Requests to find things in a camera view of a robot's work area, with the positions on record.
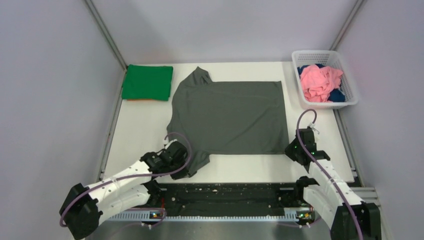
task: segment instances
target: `green towel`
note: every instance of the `green towel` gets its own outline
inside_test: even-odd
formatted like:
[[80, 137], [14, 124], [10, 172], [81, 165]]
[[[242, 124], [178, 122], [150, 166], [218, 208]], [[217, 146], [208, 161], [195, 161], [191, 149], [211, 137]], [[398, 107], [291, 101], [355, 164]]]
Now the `green towel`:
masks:
[[122, 99], [168, 101], [173, 70], [172, 66], [129, 65], [122, 84]]

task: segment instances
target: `pink cloth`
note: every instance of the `pink cloth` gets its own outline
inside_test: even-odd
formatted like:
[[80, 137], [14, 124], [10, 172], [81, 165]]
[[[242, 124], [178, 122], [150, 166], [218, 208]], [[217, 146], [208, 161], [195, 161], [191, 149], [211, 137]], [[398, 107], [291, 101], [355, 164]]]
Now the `pink cloth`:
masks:
[[300, 75], [300, 84], [306, 100], [315, 103], [331, 102], [328, 101], [330, 92], [340, 88], [342, 75], [342, 70], [330, 66], [319, 68], [313, 64], [305, 67]]

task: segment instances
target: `white wall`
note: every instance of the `white wall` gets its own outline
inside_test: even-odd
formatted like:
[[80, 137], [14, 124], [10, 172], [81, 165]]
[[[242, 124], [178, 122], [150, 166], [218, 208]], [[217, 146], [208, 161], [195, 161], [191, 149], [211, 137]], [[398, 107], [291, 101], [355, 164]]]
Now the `white wall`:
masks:
[[368, 1], [339, 51], [362, 100], [344, 108], [363, 178], [395, 239], [424, 239], [424, 1]]
[[70, 187], [97, 175], [122, 79], [82, 0], [0, 3], [0, 238], [61, 240]]
[[329, 49], [356, 0], [94, 0], [129, 64], [290, 60]]

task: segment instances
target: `plastic basket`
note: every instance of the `plastic basket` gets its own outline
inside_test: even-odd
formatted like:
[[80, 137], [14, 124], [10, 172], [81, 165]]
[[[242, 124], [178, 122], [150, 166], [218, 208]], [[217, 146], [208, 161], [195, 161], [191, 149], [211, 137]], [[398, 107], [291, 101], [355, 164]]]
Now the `plastic basket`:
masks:
[[[336, 51], [328, 50], [299, 50], [291, 54], [293, 60], [294, 72], [297, 79], [297, 90], [299, 92], [300, 106], [303, 109], [340, 109], [349, 105], [355, 105], [359, 101], [359, 93], [356, 83], [342, 60], [340, 54]], [[310, 102], [307, 101], [301, 86], [301, 78], [297, 67], [304, 65], [322, 64], [343, 71], [341, 76], [340, 90], [346, 97], [345, 102]]]

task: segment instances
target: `gray t-shirt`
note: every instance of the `gray t-shirt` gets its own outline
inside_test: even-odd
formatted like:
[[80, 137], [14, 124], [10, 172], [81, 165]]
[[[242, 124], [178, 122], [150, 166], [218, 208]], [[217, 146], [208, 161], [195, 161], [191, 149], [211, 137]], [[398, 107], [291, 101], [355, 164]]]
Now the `gray t-shirt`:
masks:
[[[210, 154], [283, 154], [289, 138], [281, 82], [213, 82], [197, 67], [173, 96], [167, 131], [190, 142], [189, 176], [209, 163]], [[181, 137], [170, 138], [187, 147]]]

